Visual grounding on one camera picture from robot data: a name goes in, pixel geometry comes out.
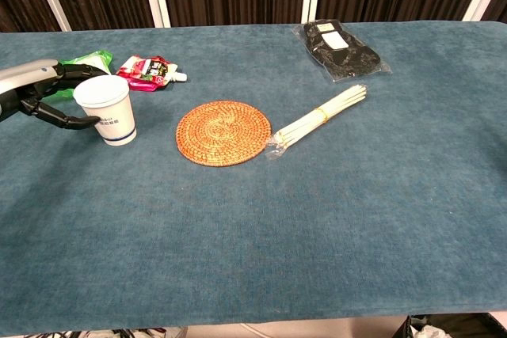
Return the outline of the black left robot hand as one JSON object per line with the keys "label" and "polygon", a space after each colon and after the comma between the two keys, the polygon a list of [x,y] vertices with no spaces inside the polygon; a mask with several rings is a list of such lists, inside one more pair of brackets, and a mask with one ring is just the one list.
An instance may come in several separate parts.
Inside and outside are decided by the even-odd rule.
{"label": "black left robot hand", "polygon": [[106,72],[87,64],[63,64],[55,59],[38,59],[1,70],[1,120],[17,112],[35,116],[59,128],[83,130],[100,120],[97,116],[68,116],[42,100],[60,90],[74,89],[87,79]]}

